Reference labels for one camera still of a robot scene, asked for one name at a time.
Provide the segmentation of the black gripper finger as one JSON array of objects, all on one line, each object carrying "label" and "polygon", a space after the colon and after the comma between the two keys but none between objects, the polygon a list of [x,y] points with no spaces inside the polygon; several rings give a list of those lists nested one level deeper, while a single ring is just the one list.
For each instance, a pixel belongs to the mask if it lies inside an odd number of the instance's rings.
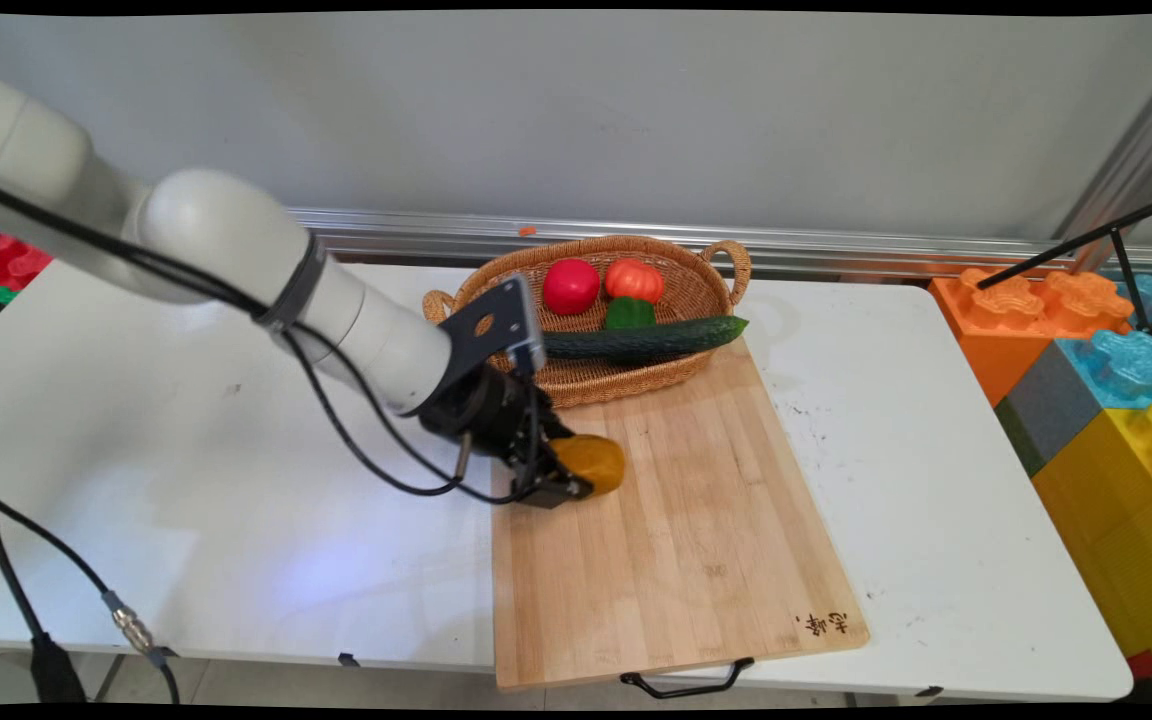
[{"label": "black gripper finger", "polygon": [[539,465],[531,471],[525,465],[517,465],[516,470],[516,503],[536,509],[556,509],[562,503],[594,495],[593,483],[561,465]]},{"label": "black gripper finger", "polygon": [[548,444],[553,439],[575,437],[576,433],[559,418],[556,411],[550,406],[550,400],[538,400],[535,402],[535,435],[541,442]]}]

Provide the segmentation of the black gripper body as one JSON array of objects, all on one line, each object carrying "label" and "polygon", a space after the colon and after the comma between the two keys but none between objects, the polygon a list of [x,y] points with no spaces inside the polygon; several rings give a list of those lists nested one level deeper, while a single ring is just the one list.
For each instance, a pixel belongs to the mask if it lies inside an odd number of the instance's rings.
[{"label": "black gripper body", "polygon": [[515,470],[516,483],[545,477],[540,450],[550,395],[516,373],[480,366],[420,407],[420,427],[458,447],[449,480],[465,480],[468,456],[495,457]]}]

